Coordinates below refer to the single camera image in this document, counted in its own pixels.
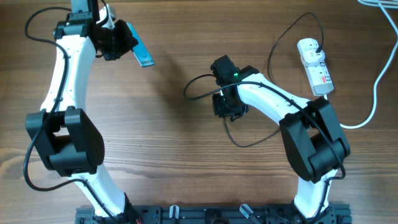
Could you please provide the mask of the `blue screen Galaxy smartphone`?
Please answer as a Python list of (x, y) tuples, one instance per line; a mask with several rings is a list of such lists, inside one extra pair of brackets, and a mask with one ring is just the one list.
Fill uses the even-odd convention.
[(141, 67), (150, 67), (155, 65), (154, 60), (152, 59), (150, 53), (146, 49), (144, 43), (142, 42), (141, 38), (139, 37), (138, 33), (136, 32), (133, 25), (128, 22), (128, 28), (130, 29), (132, 36), (138, 41), (138, 44), (132, 48), (132, 52), (138, 61)]

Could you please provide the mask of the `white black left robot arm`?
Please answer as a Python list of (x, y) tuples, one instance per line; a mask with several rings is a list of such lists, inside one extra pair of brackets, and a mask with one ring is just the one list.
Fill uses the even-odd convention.
[(57, 56), (49, 92), (39, 112), (28, 114), (30, 150), (43, 165), (75, 183), (92, 203), (79, 210), (78, 223), (139, 223), (141, 216), (104, 166), (104, 141), (85, 111), (86, 90), (96, 58), (117, 60), (147, 51), (132, 25), (116, 17), (104, 1), (72, 1), (53, 31)]

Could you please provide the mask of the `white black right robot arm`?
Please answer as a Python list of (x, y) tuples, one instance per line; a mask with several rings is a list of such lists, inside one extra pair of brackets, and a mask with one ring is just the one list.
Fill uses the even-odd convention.
[(224, 55), (210, 67), (220, 90), (212, 96), (215, 115), (234, 121), (255, 107), (279, 125), (289, 164), (299, 176), (294, 205), (308, 222), (328, 206), (332, 180), (350, 146), (330, 102), (297, 97), (267, 80), (256, 68), (236, 67)]

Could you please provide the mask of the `white charger plug adapter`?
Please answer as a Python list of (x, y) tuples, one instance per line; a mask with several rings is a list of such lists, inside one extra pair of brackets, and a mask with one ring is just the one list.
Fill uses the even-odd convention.
[(322, 50), (320, 52), (316, 52), (314, 49), (306, 50), (302, 53), (301, 59), (304, 66), (311, 67), (324, 61), (325, 54)]

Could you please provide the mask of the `white power strip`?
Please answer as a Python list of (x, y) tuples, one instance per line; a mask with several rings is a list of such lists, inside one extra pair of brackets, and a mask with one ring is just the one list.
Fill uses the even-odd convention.
[[(304, 51), (314, 49), (317, 52), (319, 45), (315, 39), (306, 38), (298, 41), (297, 48), (301, 59), (302, 53)], [(315, 66), (304, 66), (304, 69), (314, 96), (326, 96), (334, 90), (325, 60)]]

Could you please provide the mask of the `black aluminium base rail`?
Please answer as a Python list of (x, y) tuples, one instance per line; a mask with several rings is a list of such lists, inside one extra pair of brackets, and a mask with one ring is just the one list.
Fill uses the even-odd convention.
[[(140, 220), (135, 223), (308, 223), (292, 204), (251, 206), (252, 214), (244, 215), (239, 207), (170, 207), (134, 206)], [(114, 223), (110, 218), (95, 216), (94, 208), (78, 208), (75, 223)], [(329, 204), (315, 223), (353, 223), (348, 204)]]

